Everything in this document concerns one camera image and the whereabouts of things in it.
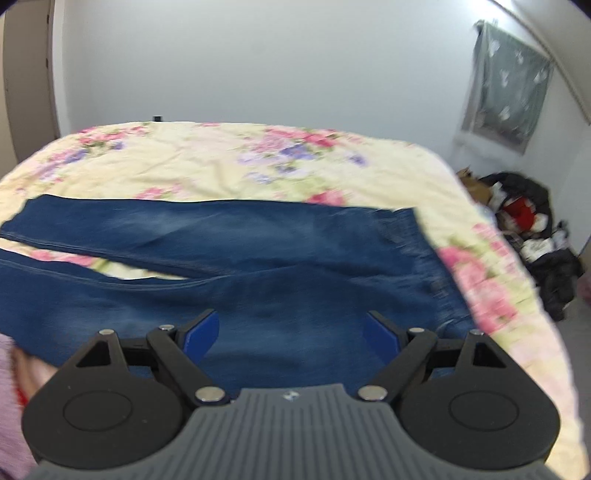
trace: gray ribbed cover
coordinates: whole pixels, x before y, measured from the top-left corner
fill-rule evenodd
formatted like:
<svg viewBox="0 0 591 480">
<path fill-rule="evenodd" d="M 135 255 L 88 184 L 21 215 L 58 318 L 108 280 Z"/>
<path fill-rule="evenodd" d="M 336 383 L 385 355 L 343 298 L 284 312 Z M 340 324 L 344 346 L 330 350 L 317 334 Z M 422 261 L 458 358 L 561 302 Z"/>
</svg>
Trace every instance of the gray ribbed cover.
<svg viewBox="0 0 591 480">
<path fill-rule="evenodd" d="M 242 390 L 203 407 L 151 457 L 108 471 L 42 462 L 28 480 L 557 480 L 542 462 L 502 472 L 460 468 L 418 447 L 390 407 L 342 385 Z"/>
</svg>

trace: pile of clothes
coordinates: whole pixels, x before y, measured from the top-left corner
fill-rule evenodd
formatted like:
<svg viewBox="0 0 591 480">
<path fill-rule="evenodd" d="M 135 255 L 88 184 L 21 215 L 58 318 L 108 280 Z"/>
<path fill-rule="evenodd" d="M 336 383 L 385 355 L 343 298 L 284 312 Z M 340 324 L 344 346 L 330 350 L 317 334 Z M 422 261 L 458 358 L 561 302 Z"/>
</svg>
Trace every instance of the pile of clothes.
<svg viewBox="0 0 591 480">
<path fill-rule="evenodd" d="M 466 170 L 460 172 L 464 184 L 467 181 L 462 177 L 467 175 Z M 475 182 L 480 185 L 478 201 L 496 216 L 499 230 L 519 253 L 536 282 L 545 310 L 555 322 L 563 320 L 564 308 L 576 294 L 574 278 L 584 271 L 569 247 L 566 223 L 553 226 L 548 189 L 513 172 L 472 179 L 468 182 L 470 194 L 470 190 L 476 190 Z"/>
</svg>

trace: floral bedspread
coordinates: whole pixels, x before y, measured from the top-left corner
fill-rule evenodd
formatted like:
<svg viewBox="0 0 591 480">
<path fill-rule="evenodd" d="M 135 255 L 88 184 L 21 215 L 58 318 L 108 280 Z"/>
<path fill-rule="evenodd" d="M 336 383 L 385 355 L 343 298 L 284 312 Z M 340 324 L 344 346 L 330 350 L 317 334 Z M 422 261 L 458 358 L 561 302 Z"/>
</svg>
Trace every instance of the floral bedspread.
<svg viewBox="0 0 591 480">
<path fill-rule="evenodd" d="M 415 207 L 476 323 L 558 407 L 561 432 L 548 466 L 569 480 L 588 472 L 569 360 L 530 277 L 453 172 L 426 149 L 334 130 L 190 122 L 112 125 L 59 139 L 9 173 L 0 182 L 0 222 L 43 193 L 94 199 L 261 199 Z M 0 248 L 42 261 L 73 262 L 120 278 L 158 275 L 4 239 Z"/>
</svg>

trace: curtain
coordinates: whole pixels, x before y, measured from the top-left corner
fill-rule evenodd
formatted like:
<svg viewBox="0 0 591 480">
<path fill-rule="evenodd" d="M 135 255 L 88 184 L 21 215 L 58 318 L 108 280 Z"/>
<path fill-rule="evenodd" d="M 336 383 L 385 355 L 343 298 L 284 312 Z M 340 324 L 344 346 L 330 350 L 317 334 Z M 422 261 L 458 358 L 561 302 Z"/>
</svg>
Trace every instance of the curtain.
<svg viewBox="0 0 591 480">
<path fill-rule="evenodd" d="M 475 72 L 462 128 L 524 153 L 553 72 L 548 58 L 480 20 Z"/>
</svg>

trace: blue denim jeans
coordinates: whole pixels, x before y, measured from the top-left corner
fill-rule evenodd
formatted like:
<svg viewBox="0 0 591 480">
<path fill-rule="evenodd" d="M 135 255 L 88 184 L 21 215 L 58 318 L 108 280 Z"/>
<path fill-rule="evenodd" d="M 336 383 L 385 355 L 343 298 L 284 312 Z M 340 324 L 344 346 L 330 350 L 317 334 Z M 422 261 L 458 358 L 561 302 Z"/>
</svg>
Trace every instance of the blue denim jeans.
<svg viewBox="0 0 591 480">
<path fill-rule="evenodd" d="M 186 277 L 119 280 L 0 250 L 0 331 L 54 365 L 101 328 L 143 336 L 214 308 L 220 335 L 200 367 L 229 391 L 354 390 L 382 366 L 362 337 L 368 310 L 440 336 L 474 328 L 410 209 L 44 195 L 0 236 Z"/>
</svg>

